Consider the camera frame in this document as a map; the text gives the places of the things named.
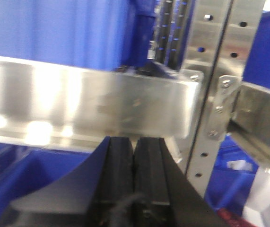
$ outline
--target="hole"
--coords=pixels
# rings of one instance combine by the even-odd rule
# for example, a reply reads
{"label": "hole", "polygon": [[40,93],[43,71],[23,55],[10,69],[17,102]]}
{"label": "hole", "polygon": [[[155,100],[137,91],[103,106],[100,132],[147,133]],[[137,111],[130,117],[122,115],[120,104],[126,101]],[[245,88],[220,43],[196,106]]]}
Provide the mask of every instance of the hole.
{"label": "hole", "polygon": [[214,17],[212,15],[209,15],[209,14],[204,15],[204,20],[211,21],[213,19]]}
{"label": "hole", "polygon": [[196,175],[195,175],[195,177],[202,177],[202,173],[197,173]]}
{"label": "hole", "polygon": [[236,58],[236,57],[238,56],[238,54],[237,54],[237,53],[231,53],[230,56],[231,56],[232,58]]}
{"label": "hole", "polygon": [[246,27],[247,26],[247,22],[242,21],[242,22],[239,23],[239,26],[240,27]]}
{"label": "hole", "polygon": [[205,48],[204,47],[199,47],[197,49],[197,51],[200,52],[200,53],[203,53],[203,52],[205,52]]}
{"label": "hole", "polygon": [[201,157],[207,157],[208,155],[209,155],[208,153],[203,152],[200,156],[201,156]]}

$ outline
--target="red object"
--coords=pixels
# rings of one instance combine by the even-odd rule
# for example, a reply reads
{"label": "red object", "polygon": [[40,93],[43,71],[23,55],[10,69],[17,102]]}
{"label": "red object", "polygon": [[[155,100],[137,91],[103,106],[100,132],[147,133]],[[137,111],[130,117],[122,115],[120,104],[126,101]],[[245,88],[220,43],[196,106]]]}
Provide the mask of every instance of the red object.
{"label": "red object", "polygon": [[230,227],[256,227],[225,208],[219,209],[217,213]]}

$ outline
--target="metal bracket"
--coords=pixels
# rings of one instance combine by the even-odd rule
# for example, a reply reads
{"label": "metal bracket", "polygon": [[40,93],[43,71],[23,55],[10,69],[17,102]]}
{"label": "metal bracket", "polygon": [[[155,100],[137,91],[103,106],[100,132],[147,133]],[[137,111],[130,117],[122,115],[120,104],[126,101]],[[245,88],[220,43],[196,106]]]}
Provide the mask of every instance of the metal bracket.
{"label": "metal bracket", "polygon": [[218,124],[222,117],[228,117],[233,102],[235,91],[240,87],[241,78],[230,75],[223,75],[218,79],[217,92],[214,97],[212,111],[209,115],[207,125],[207,136],[213,140],[223,140],[226,130],[225,124]]}

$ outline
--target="bolt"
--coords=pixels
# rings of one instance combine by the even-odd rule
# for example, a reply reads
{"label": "bolt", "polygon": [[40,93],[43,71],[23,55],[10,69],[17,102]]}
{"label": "bolt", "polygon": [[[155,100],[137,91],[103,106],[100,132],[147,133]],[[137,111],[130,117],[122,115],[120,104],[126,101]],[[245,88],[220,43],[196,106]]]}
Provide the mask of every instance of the bolt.
{"label": "bolt", "polygon": [[209,136],[217,136],[218,132],[216,130],[209,131]]}
{"label": "bolt", "polygon": [[198,75],[192,75],[190,76],[190,79],[193,81],[193,82],[196,82],[199,80],[199,76]]}
{"label": "bolt", "polygon": [[226,88],[229,88],[230,85],[231,85],[231,80],[225,79],[223,80],[221,87],[226,89]]}
{"label": "bolt", "polygon": [[216,106],[216,113],[220,114],[222,112],[223,112],[223,106],[221,105]]}
{"label": "bolt", "polygon": [[151,211],[150,210],[143,210],[143,217],[150,218],[151,217]]}

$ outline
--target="stainless steel beam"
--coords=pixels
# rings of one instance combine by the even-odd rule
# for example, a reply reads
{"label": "stainless steel beam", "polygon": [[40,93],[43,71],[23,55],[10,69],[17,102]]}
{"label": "stainless steel beam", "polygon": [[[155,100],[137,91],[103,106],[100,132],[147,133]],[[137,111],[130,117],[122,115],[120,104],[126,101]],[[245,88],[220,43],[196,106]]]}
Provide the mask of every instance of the stainless steel beam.
{"label": "stainless steel beam", "polygon": [[0,141],[93,150],[107,135],[184,140],[201,72],[157,74],[166,79],[0,57]]}
{"label": "stainless steel beam", "polygon": [[229,127],[233,138],[265,171],[270,172],[270,90],[243,83]]}
{"label": "stainless steel beam", "polygon": [[[232,75],[238,78],[235,83],[241,80],[264,2],[200,0],[196,3],[183,68],[204,72],[201,98],[207,98],[201,102],[204,103],[202,115],[187,170],[188,179],[201,196],[205,193],[224,139],[236,95],[234,90],[224,98],[223,105],[216,105],[218,96],[222,94],[221,87],[230,89],[233,83],[230,79],[220,79]],[[211,21],[207,20],[210,15],[213,17]],[[212,128],[210,122],[214,121],[219,131]]]}

